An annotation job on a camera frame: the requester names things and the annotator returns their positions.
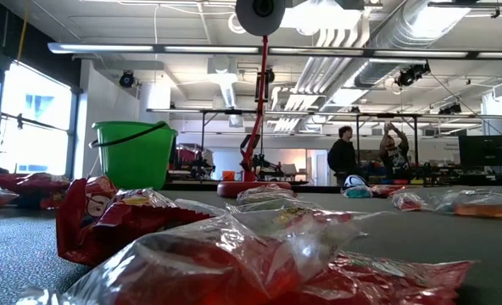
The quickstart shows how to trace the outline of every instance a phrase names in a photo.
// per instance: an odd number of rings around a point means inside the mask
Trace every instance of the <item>green bucket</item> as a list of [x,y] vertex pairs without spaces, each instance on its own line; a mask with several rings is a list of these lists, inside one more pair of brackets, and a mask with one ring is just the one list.
[[92,125],[98,140],[102,171],[114,185],[131,190],[165,184],[166,170],[177,131],[165,122],[98,122]]

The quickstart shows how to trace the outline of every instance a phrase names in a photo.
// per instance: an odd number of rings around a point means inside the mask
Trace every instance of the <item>person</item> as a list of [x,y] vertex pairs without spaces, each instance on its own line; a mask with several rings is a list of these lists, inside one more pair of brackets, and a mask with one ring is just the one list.
[[344,126],[339,129],[339,140],[337,140],[328,152],[328,166],[334,171],[337,178],[337,185],[343,186],[345,179],[349,175],[358,175],[359,167],[356,163],[356,153],[354,152],[353,129]]
[[[410,144],[407,141],[407,136],[391,123],[385,124],[384,130],[385,132],[379,146],[379,157],[385,165],[387,177],[389,179],[409,180],[411,172],[407,152],[410,150]],[[396,146],[396,141],[388,134],[391,130],[401,140],[398,146]]]

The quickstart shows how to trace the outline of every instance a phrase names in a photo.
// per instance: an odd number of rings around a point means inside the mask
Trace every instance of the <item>floor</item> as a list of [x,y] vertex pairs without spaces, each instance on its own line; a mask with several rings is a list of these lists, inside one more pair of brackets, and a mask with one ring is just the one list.
[[[164,191],[224,207],[213,192]],[[389,200],[348,199],[338,194],[302,194],[302,200],[325,208],[361,212],[391,211],[370,219],[369,236],[348,250],[417,263],[478,260],[460,289],[459,304],[502,304],[502,220],[461,218],[406,212]],[[0,304],[12,304],[21,287],[39,286],[65,291],[87,268],[57,257],[54,213],[0,209]]]

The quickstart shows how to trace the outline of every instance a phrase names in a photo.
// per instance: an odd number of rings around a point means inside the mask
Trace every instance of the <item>monitor screen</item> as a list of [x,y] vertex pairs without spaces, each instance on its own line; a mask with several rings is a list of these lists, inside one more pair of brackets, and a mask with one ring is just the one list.
[[460,164],[502,166],[502,136],[459,136]]

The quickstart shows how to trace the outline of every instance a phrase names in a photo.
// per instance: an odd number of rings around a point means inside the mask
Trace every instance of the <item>yellow rope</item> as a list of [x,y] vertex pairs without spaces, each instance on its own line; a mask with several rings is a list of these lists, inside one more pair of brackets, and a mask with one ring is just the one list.
[[27,20],[29,19],[29,4],[30,0],[25,3],[25,16],[23,18],[23,29],[21,30],[20,50],[17,53],[17,63],[21,61],[21,53],[23,52],[23,44],[25,43],[25,32],[27,31]]

